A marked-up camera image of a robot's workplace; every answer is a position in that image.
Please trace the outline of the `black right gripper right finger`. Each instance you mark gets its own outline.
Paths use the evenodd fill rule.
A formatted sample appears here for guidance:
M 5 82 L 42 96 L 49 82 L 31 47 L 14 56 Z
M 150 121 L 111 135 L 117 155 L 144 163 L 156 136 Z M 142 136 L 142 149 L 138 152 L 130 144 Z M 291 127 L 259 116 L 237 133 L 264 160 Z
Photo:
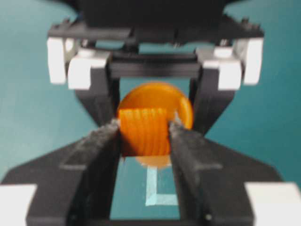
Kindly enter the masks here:
M 254 225 L 245 183 L 281 182 L 276 169 L 177 122 L 168 130 L 180 218 L 200 226 Z

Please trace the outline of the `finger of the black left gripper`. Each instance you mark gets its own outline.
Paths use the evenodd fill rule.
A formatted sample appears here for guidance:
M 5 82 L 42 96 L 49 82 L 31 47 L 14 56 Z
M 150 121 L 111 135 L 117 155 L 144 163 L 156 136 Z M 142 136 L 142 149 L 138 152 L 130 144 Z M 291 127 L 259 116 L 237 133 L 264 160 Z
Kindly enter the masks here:
M 97 126 L 115 118 L 119 104 L 119 79 L 111 78 L 110 61 L 110 52 L 80 50 L 69 63 L 68 88 L 74 90 Z
M 201 68 L 190 79 L 192 129 L 205 135 L 232 102 L 242 80 L 242 66 L 231 48 L 197 48 Z

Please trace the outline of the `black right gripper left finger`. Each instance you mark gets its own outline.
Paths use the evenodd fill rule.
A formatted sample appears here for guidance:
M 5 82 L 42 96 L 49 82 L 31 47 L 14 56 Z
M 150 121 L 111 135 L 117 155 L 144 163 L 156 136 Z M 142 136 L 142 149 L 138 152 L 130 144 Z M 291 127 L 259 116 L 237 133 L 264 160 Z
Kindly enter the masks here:
M 3 226 L 66 226 L 85 217 L 86 198 L 119 156 L 120 121 L 10 169 L 0 184 Z

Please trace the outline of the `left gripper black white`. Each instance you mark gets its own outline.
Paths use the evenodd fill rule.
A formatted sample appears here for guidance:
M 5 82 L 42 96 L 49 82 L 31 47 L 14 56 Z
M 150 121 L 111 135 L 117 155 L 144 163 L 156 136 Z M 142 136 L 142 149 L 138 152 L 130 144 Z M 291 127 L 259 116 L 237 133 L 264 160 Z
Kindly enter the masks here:
M 244 84 L 260 79 L 263 31 L 225 14 L 230 0 L 66 0 L 77 13 L 73 22 L 52 26 L 48 32 L 48 69 L 53 84 L 67 79 L 75 40 L 119 40 L 129 45 L 147 43 L 218 42 L 234 40 L 244 66 Z

